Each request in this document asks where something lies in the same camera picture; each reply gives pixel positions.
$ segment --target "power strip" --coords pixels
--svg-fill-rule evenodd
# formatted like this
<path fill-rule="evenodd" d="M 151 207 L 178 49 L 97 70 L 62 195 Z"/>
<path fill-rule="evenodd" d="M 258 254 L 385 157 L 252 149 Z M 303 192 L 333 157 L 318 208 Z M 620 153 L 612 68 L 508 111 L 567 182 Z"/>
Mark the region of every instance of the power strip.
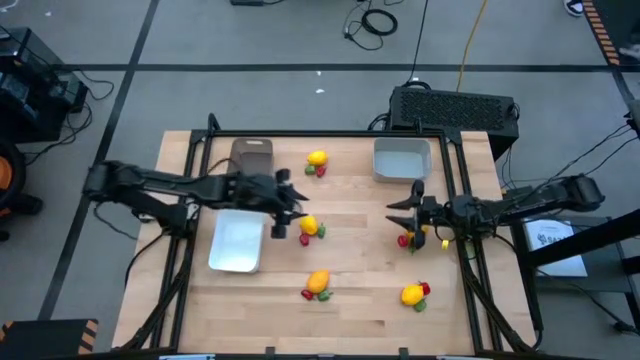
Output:
<path fill-rule="evenodd" d="M 262 0 L 229 0 L 231 5 L 237 6 L 263 6 L 264 1 Z"/>

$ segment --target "gray tray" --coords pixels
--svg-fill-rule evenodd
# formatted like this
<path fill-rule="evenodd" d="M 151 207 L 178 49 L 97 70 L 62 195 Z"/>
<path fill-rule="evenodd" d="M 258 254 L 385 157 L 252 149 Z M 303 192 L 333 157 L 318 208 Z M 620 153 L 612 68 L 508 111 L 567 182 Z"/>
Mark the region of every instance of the gray tray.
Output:
<path fill-rule="evenodd" d="M 431 148 L 421 139 L 379 138 L 373 144 L 373 179 L 412 183 L 431 174 Z"/>

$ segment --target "red chili pepper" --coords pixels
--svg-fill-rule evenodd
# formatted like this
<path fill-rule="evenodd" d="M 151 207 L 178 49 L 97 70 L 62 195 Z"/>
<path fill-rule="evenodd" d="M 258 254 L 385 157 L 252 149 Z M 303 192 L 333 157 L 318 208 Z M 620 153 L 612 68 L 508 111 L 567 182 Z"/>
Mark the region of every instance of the red chili pepper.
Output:
<path fill-rule="evenodd" d="M 309 246 L 309 235 L 300 235 L 300 244 L 302 244 L 302 246 Z"/>
<path fill-rule="evenodd" d="M 309 290 L 302 290 L 300 295 L 309 301 L 313 300 L 313 293 Z"/>
<path fill-rule="evenodd" d="M 424 296 L 427 296 L 431 293 L 431 287 L 426 282 L 421 281 L 420 286 L 422 286 L 422 292 L 424 293 Z"/>
<path fill-rule="evenodd" d="M 398 246 L 400 246 L 400 247 L 409 246 L 409 238 L 404 236 L 404 235 L 398 236 Z"/>
<path fill-rule="evenodd" d="M 318 177 L 323 177 L 326 172 L 327 172 L 326 166 L 320 166 L 319 168 L 316 169 L 316 175 L 318 175 Z"/>

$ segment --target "yellow lemon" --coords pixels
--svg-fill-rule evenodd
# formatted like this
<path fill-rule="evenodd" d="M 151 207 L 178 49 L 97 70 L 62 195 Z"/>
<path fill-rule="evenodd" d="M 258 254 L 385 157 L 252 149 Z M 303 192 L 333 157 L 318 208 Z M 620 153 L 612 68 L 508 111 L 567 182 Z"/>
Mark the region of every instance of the yellow lemon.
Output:
<path fill-rule="evenodd" d="M 307 235 L 315 235 L 318 232 L 318 222 L 316 221 L 316 218 L 311 215 L 307 215 L 300 219 L 300 229 Z"/>
<path fill-rule="evenodd" d="M 327 153 L 324 151 L 314 151 L 307 157 L 309 165 L 313 166 L 322 166 L 327 163 L 328 159 L 329 156 L 327 156 Z"/>
<path fill-rule="evenodd" d="M 420 285 L 409 285 L 402 290 L 402 303 L 408 306 L 413 306 L 422 300 L 424 297 L 424 291 Z"/>

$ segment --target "wooden tabletop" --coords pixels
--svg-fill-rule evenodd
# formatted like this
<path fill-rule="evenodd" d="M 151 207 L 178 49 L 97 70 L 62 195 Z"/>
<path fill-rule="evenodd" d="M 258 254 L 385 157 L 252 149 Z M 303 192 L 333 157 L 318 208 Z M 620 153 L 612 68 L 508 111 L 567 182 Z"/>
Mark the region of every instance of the wooden tabletop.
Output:
<path fill-rule="evenodd" d="M 166 132 L 156 169 L 181 174 L 189 132 Z M 211 164 L 228 157 L 234 138 L 215 138 Z M 187 305 L 180 338 L 181 352 L 297 354 L 473 354 L 471 334 L 455 246 L 448 251 L 431 232 L 414 255 L 396 244 L 402 229 L 384 217 L 402 214 L 385 205 L 407 198 L 409 184 L 382 184 L 372 179 L 373 138 L 271 138 L 274 168 L 290 168 L 296 190 L 311 200 L 304 211 L 327 226 L 323 240 L 308 247 L 298 242 L 297 222 L 287 239 L 265 235 L 260 268 L 255 274 L 213 271 L 207 261 L 216 212 L 203 210 L 196 240 Z M 425 194 L 448 200 L 437 140 L 431 146 L 433 172 Z M 501 198 L 500 186 L 485 133 L 463 133 L 473 194 Z M 304 175 L 306 156 L 329 154 L 327 175 Z M 450 147 L 457 192 L 461 193 L 456 155 Z M 214 173 L 226 171 L 220 166 Z M 156 225 L 144 225 L 137 250 L 157 236 Z M 508 237 L 507 231 L 500 231 Z M 158 301 L 169 241 L 161 241 L 136 262 L 125 291 L 113 341 L 126 342 Z M 505 244 L 486 239 L 485 253 L 498 308 L 524 341 L 535 342 L 515 255 Z M 308 302 L 300 296 L 309 274 L 331 272 L 330 301 Z M 432 292 L 427 310 L 416 313 L 401 305 L 400 292 L 416 281 Z M 485 348 L 490 348 L 486 316 L 478 305 Z M 163 344 L 173 321 L 167 313 Z"/>

